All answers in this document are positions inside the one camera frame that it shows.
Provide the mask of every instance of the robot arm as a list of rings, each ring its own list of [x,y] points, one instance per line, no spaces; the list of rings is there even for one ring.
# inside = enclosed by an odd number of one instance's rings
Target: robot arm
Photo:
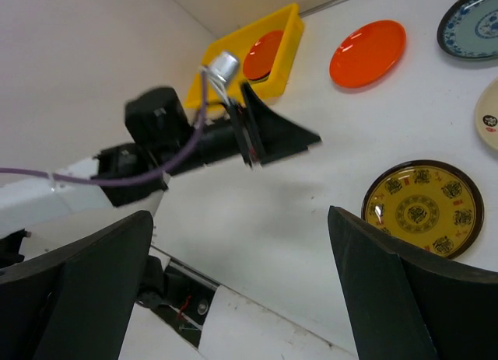
[[[224,101],[230,118],[206,124],[190,155],[168,173],[176,176],[231,156],[241,155],[248,166],[262,166],[308,150],[319,135],[271,111],[245,82],[245,107],[226,96],[226,85],[238,60],[222,54],[210,68],[210,81]],[[170,161],[195,133],[173,88],[152,89],[127,103],[126,128],[134,142],[103,150],[57,173],[92,180],[136,177]],[[170,176],[163,174],[133,186],[81,185],[33,178],[0,188],[0,237],[47,220],[91,208],[131,204],[156,191],[166,191]]]

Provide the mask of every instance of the yellow tray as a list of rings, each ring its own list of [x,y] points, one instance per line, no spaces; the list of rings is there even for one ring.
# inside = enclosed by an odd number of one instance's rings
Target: yellow tray
[[[273,63],[272,71],[265,81],[256,82],[251,85],[256,94],[262,99],[278,97],[283,94],[287,79],[289,78],[290,69],[293,66],[294,57],[296,56],[297,47],[304,31],[304,23],[298,16],[298,12],[299,6],[297,4],[286,6],[209,45],[202,59],[203,65],[208,65],[222,51],[229,51],[240,59],[240,71],[228,88],[230,98],[234,98],[244,105],[244,99],[240,92],[240,83],[246,80],[242,73],[243,61],[253,44],[260,37],[273,30],[283,30],[284,34],[275,57],[275,62]],[[208,101],[219,101],[218,96],[212,89],[209,89]],[[197,109],[200,106],[201,86],[199,74],[197,74],[184,101],[184,108]]]

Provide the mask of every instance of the blue patterned plate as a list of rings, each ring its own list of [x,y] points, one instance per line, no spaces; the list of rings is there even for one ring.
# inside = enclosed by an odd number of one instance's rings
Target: blue patterned plate
[[[454,57],[498,58],[498,0],[458,0],[441,20],[437,42]]]

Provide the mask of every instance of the purple cord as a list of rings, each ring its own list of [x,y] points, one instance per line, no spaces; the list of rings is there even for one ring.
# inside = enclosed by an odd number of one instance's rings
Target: purple cord
[[[206,103],[207,103],[207,75],[205,72],[201,73],[201,88],[202,88],[202,105],[198,113],[196,123],[198,125],[197,129],[194,131],[192,136],[189,138],[185,146],[170,160],[165,162],[163,165],[150,170],[149,172],[143,173],[134,177],[127,177],[124,179],[113,179],[113,180],[92,180],[84,179],[82,177],[72,177],[66,175],[60,175],[58,173],[53,174],[53,178],[56,181],[63,181],[66,183],[79,183],[82,185],[98,185],[99,187],[131,187],[135,185],[141,185],[150,180],[155,180],[161,177],[163,173],[171,171],[173,168],[177,167],[182,163],[195,149],[202,136],[202,130],[204,128],[204,123],[206,119]],[[50,175],[44,171],[38,170],[25,170],[22,168],[2,168],[0,167],[0,173],[13,173],[16,175],[34,176],[42,177],[44,179],[50,179]]]

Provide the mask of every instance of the purple cable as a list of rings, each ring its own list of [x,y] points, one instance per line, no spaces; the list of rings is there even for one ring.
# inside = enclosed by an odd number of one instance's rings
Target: purple cable
[[[173,168],[177,167],[182,163],[195,149],[202,136],[202,130],[204,128],[204,123],[206,119],[207,112],[207,75],[205,72],[201,72],[201,88],[202,88],[202,105],[197,116],[197,129],[195,129],[192,136],[189,138],[185,146],[170,160],[165,162],[163,165],[150,170],[149,172],[143,173],[134,177],[127,177],[124,179],[113,179],[113,180],[92,180],[84,179],[82,177],[72,177],[66,175],[60,175],[58,173],[53,174],[55,181],[63,181],[66,183],[79,183],[82,185],[98,185],[99,187],[131,187],[134,185],[141,185],[147,181],[157,179],[161,177],[163,173],[171,171]],[[16,175],[34,176],[41,177],[44,179],[50,179],[50,175],[47,172],[39,170],[25,170],[22,168],[2,168],[0,167],[0,173],[13,173]]]

